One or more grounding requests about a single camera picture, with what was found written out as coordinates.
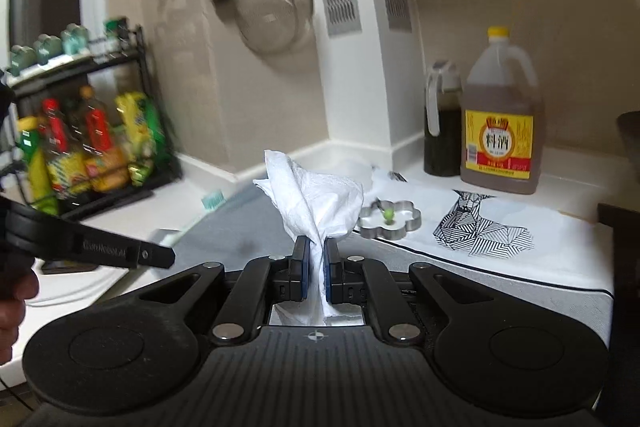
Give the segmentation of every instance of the metal cookie cutter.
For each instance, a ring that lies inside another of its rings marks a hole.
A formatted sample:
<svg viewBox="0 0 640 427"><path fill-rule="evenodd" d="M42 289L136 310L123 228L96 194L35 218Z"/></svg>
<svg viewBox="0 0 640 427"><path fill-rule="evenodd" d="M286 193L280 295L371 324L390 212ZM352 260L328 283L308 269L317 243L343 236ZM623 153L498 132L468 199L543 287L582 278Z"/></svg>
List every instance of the metal cookie cutter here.
<svg viewBox="0 0 640 427"><path fill-rule="evenodd" d="M382 213L389 208L394 210L394 220L388 225ZM414 207L413 202L380 200L374 201L371 206L365 206L356 223L360 235L365 239L383 237L388 241L402 239L407 232L419 229L421 224L422 214Z"/></svg>

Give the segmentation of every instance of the human hand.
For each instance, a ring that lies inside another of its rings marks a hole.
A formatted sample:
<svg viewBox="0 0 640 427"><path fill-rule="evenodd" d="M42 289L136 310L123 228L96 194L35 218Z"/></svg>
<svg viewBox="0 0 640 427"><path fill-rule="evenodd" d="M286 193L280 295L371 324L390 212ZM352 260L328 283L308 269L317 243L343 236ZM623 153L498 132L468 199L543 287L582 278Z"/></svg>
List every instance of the human hand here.
<svg viewBox="0 0 640 427"><path fill-rule="evenodd" d="M12 346L18 340L18 326L24 320L24 301L33 299L38 290L38 277L29 270L15 282L13 298L0 301L0 365L11 360Z"/></svg>

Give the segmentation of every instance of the jug handle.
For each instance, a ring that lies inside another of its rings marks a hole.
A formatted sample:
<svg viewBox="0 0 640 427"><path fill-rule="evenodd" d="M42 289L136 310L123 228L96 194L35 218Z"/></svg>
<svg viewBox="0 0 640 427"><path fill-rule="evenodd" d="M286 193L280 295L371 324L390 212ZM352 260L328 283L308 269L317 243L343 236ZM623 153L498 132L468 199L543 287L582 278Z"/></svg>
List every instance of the jug handle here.
<svg viewBox="0 0 640 427"><path fill-rule="evenodd" d="M522 68L522 71L524 71L524 76L527 77L529 86L535 87L536 89L540 87L536 70L533 68L531 59L529 58L529 55L527 55L526 51L517 46L509 46L507 48L507 57L513 58L520 63L520 67Z"/></svg>
<svg viewBox="0 0 640 427"><path fill-rule="evenodd" d="M438 85L442 84L442 75L432 73L427 78L426 103L427 127L431 136L440 135L440 115L438 114Z"/></svg>

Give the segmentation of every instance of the black line pattern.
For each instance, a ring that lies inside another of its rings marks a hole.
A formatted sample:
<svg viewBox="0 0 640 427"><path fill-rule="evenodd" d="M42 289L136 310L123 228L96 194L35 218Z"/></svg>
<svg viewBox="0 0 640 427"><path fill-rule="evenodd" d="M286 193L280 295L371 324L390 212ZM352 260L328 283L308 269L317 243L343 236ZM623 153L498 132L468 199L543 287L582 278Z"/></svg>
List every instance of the black line pattern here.
<svg viewBox="0 0 640 427"><path fill-rule="evenodd" d="M458 201L433 231L440 245L468 251L469 255L505 259L533 248L529 230L501 225L480 216L480 203L491 196L463 190L456 193Z"/></svg>

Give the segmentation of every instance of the crumpled paper towel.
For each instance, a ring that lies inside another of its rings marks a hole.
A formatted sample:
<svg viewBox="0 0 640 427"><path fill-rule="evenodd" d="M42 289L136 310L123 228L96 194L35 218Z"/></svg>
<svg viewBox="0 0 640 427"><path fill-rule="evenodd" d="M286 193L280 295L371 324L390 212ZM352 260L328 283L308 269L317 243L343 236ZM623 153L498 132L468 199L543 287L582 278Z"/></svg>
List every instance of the crumpled paper towel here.
<svg viewBox="0 0 640 427"><path fill-rule="evenodd" d="M360 308L326 301L322 245L327 237L344 237L356 225L362 208L362 186L348 178L303 169L282 152L264 152L266 180L254 180L280 211L284 229L295 241L306 235L312 244L308 294L301 303L283 303L276 311L287 326L362 324Z"/></svg>

